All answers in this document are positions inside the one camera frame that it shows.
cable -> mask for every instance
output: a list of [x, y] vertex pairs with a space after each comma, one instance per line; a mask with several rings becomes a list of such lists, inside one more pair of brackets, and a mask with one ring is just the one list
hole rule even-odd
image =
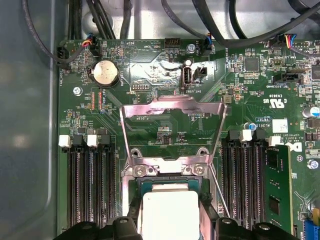
[[[290, 6], [295, 10], [298, 14], [302, 15], [304, 14], [307, 10], [310, 9], [307, 5], [305, 5], [301, 0], [288, 0], [288, 3]], [[314, 13], [309, 17], [312, 21], [314, 21], [316, 24], [320, 26], [320, 14], [319, 13]]]
[[100, 33], [101, 37], [103, 39], [108, 39], [108, 34], [104, 29], [103, 23], [101, 22], [100, 16], [99, 16], [99, 14], [98, 14], [98, 12], [96, 10], [96, 7], [95, 7], [94, 3], [92, 2], [92, 0], [86, 0], [86, 2], [88, 3], [90, 12], [91, 12], [91, 14], [93, 16], [93, 20], [94, 20], [94, 22], [96, 24], [96, 27], [99, 30], [99, 33]]
[[30, 16], [30, 11], [29, 11], [29, 6], [28, 6], [28, 0], [22, 0], [22, 10], [24, 13], [24, 18], [26, 21], [26, 24], [29, 28], [30, 33], [32, 34], [33, 39], [35, 42], [39, 45], [40, 49], [50, 58], [52, 58], [54, 61], [62, 64], [69, 64], [73, 60], [75, 60], [83, 51], [84, 47], [80, 46], [68, 59], [62, 59], [57, 57], [56, 55], [52, 54], [44, 45], [44, 43], [41, 41], [35, 26], [32, 22], [31, 16]]
[[69, 10], [68, 10], [68, 39], [74, 39], [74, 0], [69, 0]]
[[131, 20], [132, 4], [130, 0], [123, 0], [123, 22], [120, 30], [120, 39], [127, 39]]
[[104, 9], [104, 6], [101, 4], [100, 0], [94, 0], [94, 5], [96, 7], [98, 14], [100, 15], [104, 29], [106, 30], [106, 33], [107, 33], [109, 39], [116, 39], [116, 35], [115, 35], [114, 31], [112, 30], [112, 26], [110, 24], [110, 21], [109, 21], [108, 15]]
[[163, 7], [163, 10], [165, 11], [165, 13], [168, 15], [168, 17], [175, 23], [177, 24], [180, 28], [183, 28], [184, 30], [186, 30], [188, 33], [196, 36], [197, 38], [200, 39], [204, 39], [206, 38], [206, 35], [201, 34], [195, 30], [193, 30], [192, 28], [188, 27], [183, 21], [181, 21], [181, 19], [174, 13], [174, 11], [171, 9], [171, 7], [169, 6], [167, 0], [161, 0], [161, 4]]
[[74, 38], [82, 39], [81, 17], [82, 17], [82, 0], [74, 1]]
[[310, 17], [312, 14], [316, 13], [318, 10], [320, 10], [320, 2], [318, 2], [316, 5], [311, 7], [309, 10], [307, 10], [303, 15], [298, 16], [291, 22], [288, 22], [287, 24], [280, 26], [272, 31], [269, 31], [265, 34], [255, 36], [252, 38], [247, 39], [239, 39], [239, 40], [225, 40], [222, 34], [220, 33], [215, 21], [213, 20], [211, 13], [208, 9], [206, 0], [192, 0], [193, 5], [201, 18], [202, 22], [206, 26], [206, 28], [209, 30], [209, 32], [212, 34], [212, 36], [215, 38], [215, 40], [222, 46], [226, 48], [243, 48], [250, 46], [252, 44], [256, 44], [265, 40], [268, 40], [272, 37], [274, 37], [277, 34], [283, 34], [287, 32], [288, 30], [294, 28], [295, 26], [302, 23], [304, 20], [306, 20], [308, 17]]
[[229, 0], [229, 17], [231, 26], [235, 32], [235, 34], [238, 36], [239, 39], [247, 39], [247, 36], [242, 31], [238, 19], [237, 19], [237, 12], [236, 12], [236, 0]]

black connector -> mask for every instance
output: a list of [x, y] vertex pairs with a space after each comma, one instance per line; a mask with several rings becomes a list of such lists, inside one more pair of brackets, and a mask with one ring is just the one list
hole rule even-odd
[[269, 40], [269, 46], [272, 48], [283, 48], [286, 45], [286, 38], [284, 34], [279, 34], [273, 39]]
[[212, 53], [212, 40], [211, 36], [205, 38], [202, 48], [201, 48], [201, 55], [203, 57], [207, 57]]
[[89, 51], [92, 53], [93, 57], [95, 58], [101, 57], [101, 47], [95, 36], [92, 37], [92, 44], [89, 45]]
[[[69, 58], [69, 51], [64, 47], [64, 46], [59, 46], [57, 49], [57, 57], [60, 59], [68, 59]], [[61, 63], [57, 62], [57, 65], [59, 68], [64, 69], [64, 70], [69, 70], [69, 64], [68, 63]]]
[[208, 68], [204, 66], [198, 66], [194, 71], [193, 79], [196, 83], [200, 83], [204, 77], [208, 75]]
[[301, 72], [286, 72], [272, 76], [272, 83], [274, 85], [287, 84], [287, 83], [298, 83], [302, 84], [304, 76]]

white slot latch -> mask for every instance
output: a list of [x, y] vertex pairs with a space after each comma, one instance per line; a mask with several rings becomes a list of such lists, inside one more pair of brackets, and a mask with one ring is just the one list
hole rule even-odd
[[97, 147], [98, 146], [98, 136], [97, 135], [88, 135], [86, 144], [89, 147]]
[[243, 129], [240, 133], [240, 142], [250, 142], [252, 140], [252, 131], [250, 129]]
[[71, 139], [69, 135], [59, 135], [59, 146], [63, 148], [70, 148]]

chip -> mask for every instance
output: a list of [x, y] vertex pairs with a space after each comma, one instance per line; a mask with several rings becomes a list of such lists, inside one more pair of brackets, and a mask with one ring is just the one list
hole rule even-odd
[[245, 59], [245, 70], [246, 71], [259, 71], [259, 59], [256, 57], [247, 57]]
[[78, 134], [85, 134], [86, 128], [85, 127], [78, 127]]
[[104, 128], [98, 128], [95, 132], [97, 135], [106, 135], [108, 133], [108, 130]]
[[280, 204], [279, 204], [279, 200], [275, 199], [272, 196], [269, 196], [269, 208], [272, 212], [274, 212], [275, 214], [279, 215], [280, 213]]
[[278, 154], [275, 151], [268, 151], [267, 157], [269, 167], [277, 169], [279, 167]]
[[312, 80], [320, 80], [320, 65], [312, 66]]
[[225, 104], [232, 104], [232, 96], [231, 95], [223, 95], [222, 96], [222, 101]]

green circuit board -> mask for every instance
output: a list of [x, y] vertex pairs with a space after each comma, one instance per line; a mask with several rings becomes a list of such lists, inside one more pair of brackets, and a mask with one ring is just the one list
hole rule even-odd
[[[209, 56], [202, 56], [203, 43], [195, 39], [181, 39], [178, 43], [174, 42], [175, 46], [169, 45], [164, 39], [98, 42], [102, 56], [100, 60], [114, 62], [120, 80], [111, 88], [101, 88], [90, 79], [88, 68], [97, 59], [86, 48], [70, 64], [69, 70], [59, 71], [58, 128], [59, 135], [70, 135], [71, 138], [83, 135], [85, 141], [87, 135], [110, 135], [115, 148], [114, 216], [122, 214], [121, 170], [127, 158], [120, 107], [147, 104], [160, 96], [189, 95], [201, 103], [223, 101], [227, 104], [228, 114], [221, 133], [222, 139], [230, 130], [243, 130], [246, 123], [256, 124], [265, 131], [267, 138], [281, 136], [281, 142], [288, 146], [281, 146], [288, 150], [279, 156], [281, 163], [284, 163], [281, 165], [284, 172], [279, 177], [274, 175], [275, 172], [266, 171], [268, 181], [280, 178], [272, 182], [273, 186], [266, 186], [266, 198], [276, 199], [275, 203], [270, 203], [271, 208], [281, 214], [285, 211], [286, 214], [274, 216], [275, 211], [267, 209], [266, 220], [288, 232], [295, 229], [297, 236], [303, 239], [303, 220], [311, 217], [312, 208], [320, 201], [320, 189], [317, 189], [320, 172], [308, 167], [310, 160], [320, 159], [320, 141], [306, 141], [306, 133], [318, 134], [318, 129], [309, 128], [308, 120], [302, 114], [304, 108], [319, 105], [320, 65], [316, 58], [306, 58], [285, 48], [272, 48], [268, 42], [241, 49], [225, 49], [213, 42]], [[81, 43], [80, 40], [64, 41], [61, 46], [72, 53]], [[194, 53], [186, 50], [189, 44], [195, 45]], [[320, 51], [318, 41], [297, 40], [295, 46], [304, 51]], [[207, 69], [201, 82], [189, 87], [181, 85], [181, 65], [185, 60], [192, 61], [193, 72], [198, 68]], [[274, 76], [286, 71], [300, 73], [303, 79], [300, 83], [275, 84]], [[74, 94], [76, 87], [81, 89], [80, 95]], [[217, 125], [210, 114], [188, 115], [179, 110], [170, 110], [157, 116], [132, 117], [126, 124], [132, 148], [139, 149], [144, 157], [164, 159], [195, 155], [199, 147], [209, 149]], [[214, 158], [220, 178], [221, 154], [218, 150]], [[68, 227], [67, 154], [59, 151], [58, 161], [60, 233]], [[272, 189], [277, 184], [280, 184], [278, 189], [283, 190], [282, 193]], [[217, 209], [224, 214], [220, 202]]]

